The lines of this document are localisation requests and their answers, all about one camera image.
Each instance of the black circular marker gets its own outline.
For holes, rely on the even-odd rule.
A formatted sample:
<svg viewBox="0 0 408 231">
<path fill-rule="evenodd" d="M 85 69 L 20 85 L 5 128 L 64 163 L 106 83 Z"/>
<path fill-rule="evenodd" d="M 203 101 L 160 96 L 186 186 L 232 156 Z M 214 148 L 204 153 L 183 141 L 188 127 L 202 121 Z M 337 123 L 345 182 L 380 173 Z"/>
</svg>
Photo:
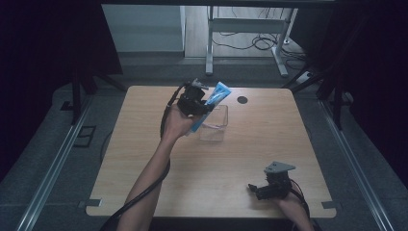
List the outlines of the black circular marker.
<svg viewBox="0 0 408 231">
<path fill-rule="evenodd" d="M 246 98 L 245 96 L 240 96 L 237 98 L 237 101 L 241 104 L 245 104 L 248 102 L 248 98 Z"/>
</svg>

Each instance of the black curtain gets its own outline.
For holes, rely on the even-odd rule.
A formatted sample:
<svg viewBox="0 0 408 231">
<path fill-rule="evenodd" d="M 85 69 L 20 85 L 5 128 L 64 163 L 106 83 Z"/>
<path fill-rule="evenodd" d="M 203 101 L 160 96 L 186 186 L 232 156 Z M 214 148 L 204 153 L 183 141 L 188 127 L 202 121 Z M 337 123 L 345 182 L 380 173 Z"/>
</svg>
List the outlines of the black curtain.
<svg viewBox="0 0 408 231">
<path fill-rule="evenodd" d="M 53 92 L 73 72 L 88 83 L 90 69 L 121 73 L 100 4 L 0 3 L 1 179 L 37 131 Z"/>
<path fill-rule="evenodd" d="M 408 16 L 403 1 L 381 1 L 344 67 L 350 111 L 408 186 Z"/>
</svg>

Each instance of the metal rail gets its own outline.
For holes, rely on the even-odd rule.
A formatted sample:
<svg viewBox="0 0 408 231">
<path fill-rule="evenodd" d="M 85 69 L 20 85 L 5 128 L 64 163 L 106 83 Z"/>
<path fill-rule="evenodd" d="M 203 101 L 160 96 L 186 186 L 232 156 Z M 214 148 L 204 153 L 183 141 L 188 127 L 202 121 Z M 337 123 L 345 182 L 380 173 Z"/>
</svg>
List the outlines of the metal rail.
<svg viewBox="0 0 408 231">
<path fill-rule="evenodd" d="M 66 157 L 68 156 L 71 147 L 81 129 L 82 124 L 84 123 L 85 118 L 87 117 L 89 106 L 92 101 L 92 96 L 87 96 L 83 104 L 83 113 L 80 115 L 77 123 L 72 125 L 68 131 L 68 134 L 65 137 L 65 140 L 60 147 L 60 150 L 57 153 L 53 163 L 48 169 L 46 175 L 42 179 L 42 182 L 38 186 L 36 193 L 30 201 L 26 211 L 24 212 L 16 230 L 32 230 L 39 214 L 41 213 L 42 208 L 45 205 L 45 202 L 51 193 L 54 184 L 61 172 L 61 169 L 64 166 Z"/>
<path fill-rule="evenodd" d="M 363 197 L 366 199 L 367 204 L 372 212 L 372 216 L 380 230 L 382 231 L 394 231 L 393 226 L 388 218 L 387 212 L 385 211 L 381 201 L 379 200 L 374 189 L 371 187 L 369 180 L 366 177 L 366 174 L 361 169 L 361 166 L 354 155 L 353 150 L 347 142 L 347 139 L 344 136 L 344 133 L 340 131 L 336 124 L 333 121 L 331 110 L 327 102 L 320 101 L 319 104 L 323 108 L 324 115 L 326 117 L 327 123 L 335 136 L 336 141 L 339 144 L 342 153 L 344 154 L 345 160 L 350 167 L 351 172 L 354 175 L 354 178 L 357 182 L 357 185 L 360 188 L 360 191 Z"/>
</svg>

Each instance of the white wall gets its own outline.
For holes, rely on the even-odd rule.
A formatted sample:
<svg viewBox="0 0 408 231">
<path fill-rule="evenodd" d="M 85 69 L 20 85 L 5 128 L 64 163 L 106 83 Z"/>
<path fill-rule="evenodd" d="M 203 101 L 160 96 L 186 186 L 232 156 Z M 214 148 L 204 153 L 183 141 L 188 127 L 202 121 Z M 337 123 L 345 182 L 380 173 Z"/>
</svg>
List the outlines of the white wall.
<svg viewBox="0 0 408 231">
<path fill-rule="evenodd" d="M 184 6 L 102 5 L 117 52 L 184 51 Z"/>
</svg>

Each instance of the metal frame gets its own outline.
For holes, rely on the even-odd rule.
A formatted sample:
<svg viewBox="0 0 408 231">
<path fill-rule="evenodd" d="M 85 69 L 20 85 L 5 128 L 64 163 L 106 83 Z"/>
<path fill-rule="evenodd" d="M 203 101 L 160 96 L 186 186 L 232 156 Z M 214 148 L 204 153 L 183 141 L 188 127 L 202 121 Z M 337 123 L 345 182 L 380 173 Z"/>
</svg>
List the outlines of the metal frame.
<svg viewBox="0 0 408 231">
<path fill-rule="evenodd" d="M 278 44 L 272 47 L 271 52 L 278 65 L 282 77 L 288 77 L 288 71 L 282 62 L 280 52 L 288 33 L 293 9 L 290 9 L 284 20 L 281 19 L 254 19 L 254 18 L 214 18 L 214 6 L 210 7 L 208 18 L 208 44 L 206 54 L 205 73 L 213 74 L 213 32 L 229 33 L 265 33 L 280 34 Z"/>
</svg>

